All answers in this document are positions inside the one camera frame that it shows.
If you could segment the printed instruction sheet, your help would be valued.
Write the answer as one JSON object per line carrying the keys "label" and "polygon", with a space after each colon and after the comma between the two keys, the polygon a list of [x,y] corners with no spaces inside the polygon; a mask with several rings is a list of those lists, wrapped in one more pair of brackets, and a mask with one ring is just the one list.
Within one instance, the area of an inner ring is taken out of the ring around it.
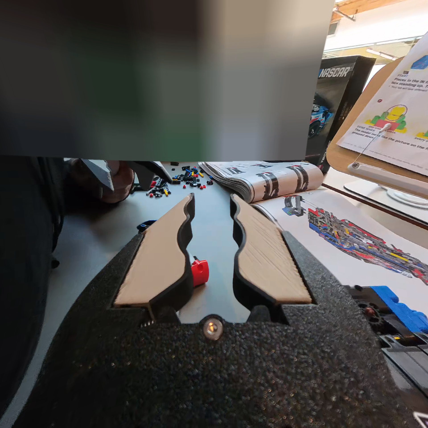
{"label": "printed instruction sheet", "polygon": [[389,73],[337,145],[427,176],[428,35]]}

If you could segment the black panel toy brick assembly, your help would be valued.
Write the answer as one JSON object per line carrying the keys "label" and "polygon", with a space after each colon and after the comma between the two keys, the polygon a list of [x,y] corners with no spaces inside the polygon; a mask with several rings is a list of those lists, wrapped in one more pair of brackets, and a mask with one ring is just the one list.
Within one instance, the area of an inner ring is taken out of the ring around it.
{"label": "black panel toy brick assembly", "polygon": [[[147,220],[136,226],[138,233],[142,234],[154,224],[157,220]],[[191,273],[193,276],[193,288],[198,288],[206,284],[209,279],[209,265],[207,260],[200,260],[192,255],[189,251],[189,258],[191,263]]]}

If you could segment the person's left hand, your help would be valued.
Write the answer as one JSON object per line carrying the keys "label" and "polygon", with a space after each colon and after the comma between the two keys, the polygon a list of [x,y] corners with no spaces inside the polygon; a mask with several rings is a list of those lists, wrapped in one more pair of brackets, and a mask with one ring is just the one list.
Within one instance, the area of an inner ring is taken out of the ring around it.
{"label": "person's left hand", "polygon": [[103,190],[101,201],[116,204],[124,201],[130,194],[134,184],[135,173],[126,161],[119,161],[117,173],[112,176],[114,190]]}

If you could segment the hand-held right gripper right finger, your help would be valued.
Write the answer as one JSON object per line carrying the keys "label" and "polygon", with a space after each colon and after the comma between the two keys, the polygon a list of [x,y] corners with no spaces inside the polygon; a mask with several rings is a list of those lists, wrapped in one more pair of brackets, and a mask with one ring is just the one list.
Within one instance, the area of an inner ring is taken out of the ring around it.
{"label": "hand-held right gripper right finger", "polygon": [[313,298],[281,231],[275,224],[236,194],[230,196],[234,257],[233,292],[251,311],[269,311],[283,304],[312,304]]}

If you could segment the black printed box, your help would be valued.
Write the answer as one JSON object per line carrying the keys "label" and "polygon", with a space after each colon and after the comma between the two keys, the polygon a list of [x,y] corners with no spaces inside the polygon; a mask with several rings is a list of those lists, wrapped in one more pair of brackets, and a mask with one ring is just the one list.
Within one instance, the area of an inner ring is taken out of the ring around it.
{"label": "black printed box", "polygon": [[345,56],[322,59],[308,130],[306,161],[325,175],[327,148],[363,92],[375,59]]}

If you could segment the white adjoining table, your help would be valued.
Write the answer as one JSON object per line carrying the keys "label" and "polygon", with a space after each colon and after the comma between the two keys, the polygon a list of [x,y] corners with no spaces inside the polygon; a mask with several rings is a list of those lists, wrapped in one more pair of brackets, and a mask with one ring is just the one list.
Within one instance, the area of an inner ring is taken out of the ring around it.
{"label": "white adjoining table", "polygon": [[324,176],[323,186],[343,195],[347,201],[391,232],[421,247],[428,248],[428,232],[425,224],[346,190],[344,185],[355,179],[355,177],[330,168]]}

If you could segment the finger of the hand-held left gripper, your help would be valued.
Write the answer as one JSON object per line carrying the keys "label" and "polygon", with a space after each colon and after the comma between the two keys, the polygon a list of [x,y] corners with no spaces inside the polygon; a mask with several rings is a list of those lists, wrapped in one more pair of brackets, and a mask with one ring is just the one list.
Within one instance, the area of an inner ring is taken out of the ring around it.
{"label": "finger of the hand-held left gripper", "polygon": [[168,184],[173,182],[168,171],[158,161],[129,161],[129,167],[136,174],[138,183],[143,191],[150,189],[154,176],[158,176]]}
{"label": "finger of the hand-held left gripper", "polygon": [[115,176],[115,161],[80,159],[96,179],[106,188],[114,191],[112,177]]}

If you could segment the red blue toy brick car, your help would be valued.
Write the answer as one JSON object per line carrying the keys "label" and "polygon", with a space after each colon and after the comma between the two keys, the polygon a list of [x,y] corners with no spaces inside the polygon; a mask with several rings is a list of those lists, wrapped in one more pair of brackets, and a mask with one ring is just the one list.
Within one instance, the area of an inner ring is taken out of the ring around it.
{"label": "red blue toy brick car", "polygon": [[375,333],[403,397],[427,406],[427,316],[410,309],[387,286],[346,286]]}

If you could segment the pile of loose toy bricks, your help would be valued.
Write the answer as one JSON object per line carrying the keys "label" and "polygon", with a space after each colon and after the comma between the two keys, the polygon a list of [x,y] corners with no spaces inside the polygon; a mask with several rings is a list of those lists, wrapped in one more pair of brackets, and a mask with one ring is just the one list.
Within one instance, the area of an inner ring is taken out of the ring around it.
{"label": "pile of loose toy bricks", "polygon": [[206,188],[214,185],[214,179],[196,163],[178,163],[170,162],[166,164],[166,171],[172,181],[169,183],[166,179],[155,175],[148,190],[145,190],[146,197],[150,199],[159,199],[170,197],[172,193],[194,192],[197,190],[205,191]]}

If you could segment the open building instruction booklet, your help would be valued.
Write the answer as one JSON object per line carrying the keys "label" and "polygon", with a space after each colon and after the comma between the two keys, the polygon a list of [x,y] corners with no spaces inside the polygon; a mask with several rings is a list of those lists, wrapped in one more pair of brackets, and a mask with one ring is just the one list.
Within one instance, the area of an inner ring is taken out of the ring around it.
{"label": "open building instruction booklet", "polygon": [[399,302],[427,315],[427,243],[393,233],[322,187],[318,167],[305,161],[203,161],[199,167],[290,232],[343,285],[387,286]]}

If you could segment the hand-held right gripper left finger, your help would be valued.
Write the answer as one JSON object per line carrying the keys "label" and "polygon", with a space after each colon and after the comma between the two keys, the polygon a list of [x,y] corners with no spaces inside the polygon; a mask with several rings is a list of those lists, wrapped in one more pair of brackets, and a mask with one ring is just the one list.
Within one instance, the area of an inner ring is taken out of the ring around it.
{"label": "hand-held right gripper left finger", "polygon": [[194,193],[156,220],[141,234],[141,242],[114,298],[115,309],[143,308],[177,313],[193,294],[187,247],[193,237]]}

